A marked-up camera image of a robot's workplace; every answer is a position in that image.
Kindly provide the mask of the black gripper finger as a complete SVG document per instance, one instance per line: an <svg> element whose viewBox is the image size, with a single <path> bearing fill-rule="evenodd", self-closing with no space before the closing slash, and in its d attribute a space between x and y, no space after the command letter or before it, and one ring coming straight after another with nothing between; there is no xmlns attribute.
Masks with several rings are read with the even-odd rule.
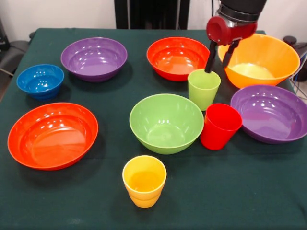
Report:
<svg viewBox="0 0 307 230"><path fill-rule="evenodd" d="M210 47L209 47L210 54L208 57L206 67L204 69L206 73L212 72L214 61L215 61L215 56L216 56L216 47L217 47L217 43L215 41L211 41Z"/></svg>
<svg viewBox="0 0 307 230"><path fill-rule="evenodd" d="M240 42L240 40L238 39L238 40L233 41L229 45L228 51L225 53L225 56L224 56L223 61L222 61L223 68L227 68L227 66L230 62L231 56L234 52L234 49L238 47L239 42Z"/></svg>

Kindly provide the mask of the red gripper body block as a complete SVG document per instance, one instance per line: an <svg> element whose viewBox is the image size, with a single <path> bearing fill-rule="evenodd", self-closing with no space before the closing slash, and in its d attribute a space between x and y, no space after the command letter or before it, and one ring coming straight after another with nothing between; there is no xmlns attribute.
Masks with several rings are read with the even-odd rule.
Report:
<svg viewBox="0 0 307 230"><path fill-rule="evenodd" d="M208 21L206 31L211 41L214 41L218 46L226 46L234 41L251 37L256 31L257 25L257 22L238 23L222 16L214 16Z"/></svg>

